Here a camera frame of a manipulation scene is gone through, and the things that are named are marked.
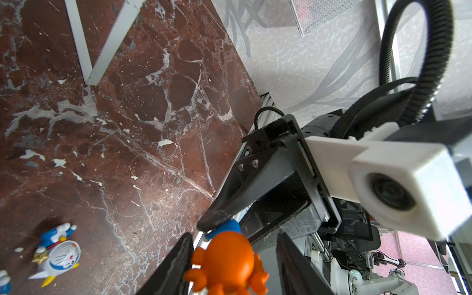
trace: marble table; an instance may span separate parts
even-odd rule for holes
[[[92,63],[122,3],[77,1]],[[63,0],[5,1],[0,16],[11,294],[134,294],[195,233],[261,106],[253,82],[210,0],[145,2],[97,87],[84,85]],[[41,288],[32,255],[63,222],[78,226],[80,266]]]

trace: blue and white toy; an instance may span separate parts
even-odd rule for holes
[[[67,238],[77,229],[76,225],[64,223],[41,235],[41,244],[34,254],[33,262],[39,272],[29,279],[45,278],[42,287],[49,285],[56,276],[79,266],[80,247]]]
[[[10,293],[10,277],[6,270],[0,270],[0,295]]]

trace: orange figurine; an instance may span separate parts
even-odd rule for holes
[[[221,228],[228,228],[235,220],[227,221]],[[232,226],[230,230],[216,229],[217,234],[211,240],[207,250],[198,247],[193,256],[192,264],[201,265],[185,274],[186,281],[194,282],[194,291],[207,287],[208,295],[250,295],[249,286],[257,295],[267,294],[265,282],[269,274],[262,268],[261,258],[253,253],[251,244]]]

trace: wire mesh basket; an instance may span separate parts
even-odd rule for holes
[[[362,0],[289,0],[303,37]]]

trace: orange toy arm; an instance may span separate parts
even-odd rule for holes
[[[254,254],[254,270],[249,278],[249,285],[257,295],[266,295],[268,290],[265,283],[269,279],[269,274],[264,271],[259,254]]]
[[[205,273],[201,269],[191,269],[188,270],[184,276],[184,279],[187,282],[194,283],[194,291],[199,292],[206,287],[207,278]]]
[[[192,255],[192,264],[202,265],[204,254],[205,254],[205,250],[201,247],[197,247],[195,249],[194,254]]]

